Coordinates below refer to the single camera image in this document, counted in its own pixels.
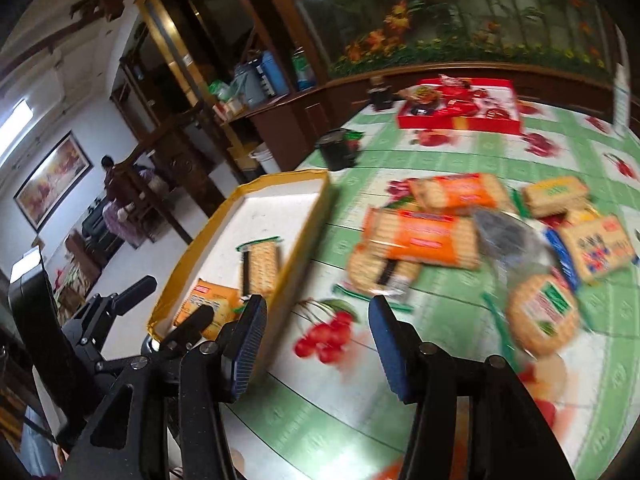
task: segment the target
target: orange biscuit package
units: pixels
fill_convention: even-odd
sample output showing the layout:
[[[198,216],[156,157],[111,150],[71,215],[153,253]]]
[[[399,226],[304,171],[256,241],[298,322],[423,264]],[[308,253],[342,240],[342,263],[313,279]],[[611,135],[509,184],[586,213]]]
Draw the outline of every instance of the orange biscuit package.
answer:
[[[481,206],[514,212],[500,180],[490,173],[462,173],[410,182],[412,195],[422,209],[438,214],[469,215]]]
[[[380,258],[461,269],[479,265],[478,237],[469,218],[370,209],[363,230],[370,252]]]
[[[174,326],[180,325],[202,305],[209,305],[213,308],[213,322],[207,326],[202,335],[214,341],[222,326],[235,319],[234,309],[238,304],[239,297],[236,289],[198,280],[176,314]]]

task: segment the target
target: green tablecloth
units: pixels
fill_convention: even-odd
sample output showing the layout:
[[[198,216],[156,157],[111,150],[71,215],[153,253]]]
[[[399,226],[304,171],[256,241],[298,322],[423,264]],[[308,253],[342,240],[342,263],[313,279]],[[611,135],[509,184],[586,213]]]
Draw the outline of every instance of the green tablecloth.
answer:
[[[293,346],[309,326],[294,309],[267,378],[225,410],[230,445],[244,457],[253,479],[367,479],[397,461],[406,447],[413,406],[388,389],[367,324],[367,303],[332,289],[360,238],[369,205],[388,202],[387,183],[440,173],[490,172],[506,184],[575,174],[591,189],[603,213],[623,221],[640,253],[640,144],[632,133],[615,134],[609,124],[561,108],[535,105],[524,118],[521,138],[484,132],[448,132],[447,142],[415,143],[400,130],[394,113],[365,108],[346,126],[363,132],[354,168],[332,174],[339,189],[300,298],[339,298],[358,316],[351,361],[324,365],[301,359]],[[322,168],[319,153],[300,166]],[[640,284],[637,269],[620,270],[578,296],[594,332],[582,332],[559,352],[568,384],[556,403],[554,432],[578,480],[597,478],[626,439],[640,413]],[[468,272],[424,267],[408,303],[398,314],[455,356],[484,360],[498,353],[499,339],[481,293],[493,279],[485,267]]]

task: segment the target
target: woman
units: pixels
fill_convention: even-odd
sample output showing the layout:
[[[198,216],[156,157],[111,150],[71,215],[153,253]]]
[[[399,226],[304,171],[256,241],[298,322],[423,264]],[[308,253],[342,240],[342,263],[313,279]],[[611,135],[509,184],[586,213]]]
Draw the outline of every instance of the woman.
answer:
[[[146,236],[132,222],[127,220],[133,204],[131,203],[130,194],[127,192],[126,183],[122,181],[121,176],[115,174],[114,162],[110,156],[105,155],[100,163],[106,172],[104,189],[107,198],[110,200],[102,210],[104,223],[111,233],[137,249],[145,241]],[[134,165],[134,169],[154,192],[161,196],[167,193],[167,184],[155,175],[152,170],[137,164]]]

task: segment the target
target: framed painting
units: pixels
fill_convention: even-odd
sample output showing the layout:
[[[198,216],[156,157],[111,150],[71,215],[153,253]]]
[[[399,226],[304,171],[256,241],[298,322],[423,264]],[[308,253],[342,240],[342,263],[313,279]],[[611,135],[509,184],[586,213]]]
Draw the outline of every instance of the framed painting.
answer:
[[[14,196],[36,232],[92,167],[72,132],[47,154]]]

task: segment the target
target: yellow tray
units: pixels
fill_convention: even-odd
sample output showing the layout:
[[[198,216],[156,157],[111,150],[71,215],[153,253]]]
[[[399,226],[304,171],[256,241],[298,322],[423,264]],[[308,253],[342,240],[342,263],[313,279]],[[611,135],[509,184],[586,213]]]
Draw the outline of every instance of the yellow tray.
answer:
[[[330,210],[331,184],[325,170],[291,171],[261,176],[239,186],[209,219],[184,252],[147,323],[157,341],[173,329],[172,320],[197,279],[238,288],[241,256],[235,247],[279,236],[280,272],[266,298],[267,328],[256,369],[268,361],[287,318],[316,241]]]

